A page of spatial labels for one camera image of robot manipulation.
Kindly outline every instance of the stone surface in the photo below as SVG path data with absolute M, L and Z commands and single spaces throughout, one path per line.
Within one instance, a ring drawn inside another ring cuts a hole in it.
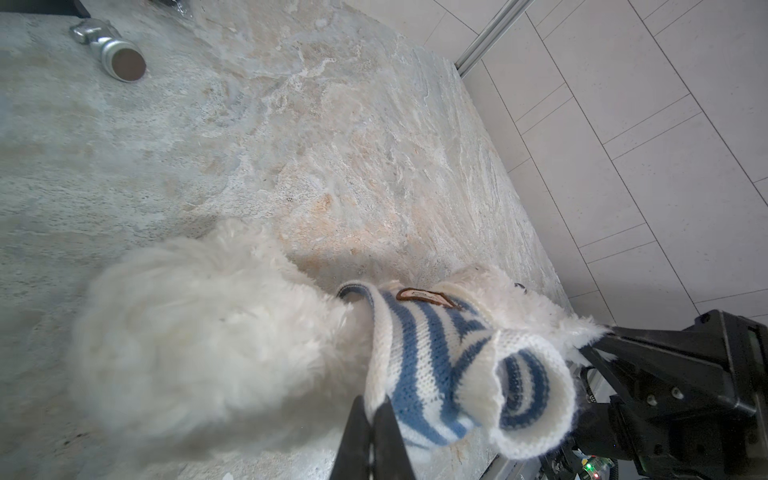
M 328 291 L 480 261 L 567 305 L 448 61 L 323 2 L 84 3 L 140 45 L 141 81 L 108 77 L 74 18 L 0 14 L 0 477 L 327 477 L 329 449 L 137 472 L 69 400 L 88 280 L 220 217 L 265 219 Z M 478 478 L 492 456 L 471 435 L 416 468 Z

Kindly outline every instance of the knit sweater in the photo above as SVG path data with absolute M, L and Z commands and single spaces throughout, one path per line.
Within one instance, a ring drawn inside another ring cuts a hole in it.
M 496 330 L 469 299 L 345 283 L 373 311 L 364 394 L 369 420 L 388 396 L 409 451 L 463 438 L 477 426 L 510 458 L 556 446 L 573 415 L 573 385 L 545 339 Z

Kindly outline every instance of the brown patch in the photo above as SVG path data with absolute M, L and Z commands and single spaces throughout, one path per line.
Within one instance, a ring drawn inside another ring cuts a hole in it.
M 453 303 L 453 300 L 445 296 L 444 293 L 430 292 L 429 290 L 419 290 L 416 288 L 404 288 L 400 290 L 395 296 L 396 299 L 401 302 L 408 300 L 416 300 L 418 302 L 427 302 L 433 305 L 444 306 L 445 308 L 455 308 L 460 310 L 461 308 Z

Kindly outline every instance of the metal fitting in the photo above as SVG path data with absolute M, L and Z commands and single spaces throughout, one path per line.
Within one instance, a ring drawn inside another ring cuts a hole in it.
M 69 28 L 77 42 L 90 45 L 107 73 L 120 81 L 133 82 L 144 76 L 147 63 L 139 47 L 120 36 L 110 22 L 87 18 Z

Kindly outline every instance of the white dog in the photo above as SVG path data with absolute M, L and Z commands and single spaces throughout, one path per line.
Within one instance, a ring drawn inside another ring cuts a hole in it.
M 469 267 L 432 290 L 441 288 L 479 306 L 492 329 L 543 337 L 565 358 L 605 331 L 498 268 Z M 73 329 L 72 392 L 112 438 L 145 455 L 292 448 L 338 432 L 370 390 L 372 315 L 370 302 L 315 286 L 258 224 L 225 220 L 199 240 L 130 252 L 91 284 Z M 542 448 L 570 427 L 568 385 L 558 407 L 567 425 L 558 420 Z

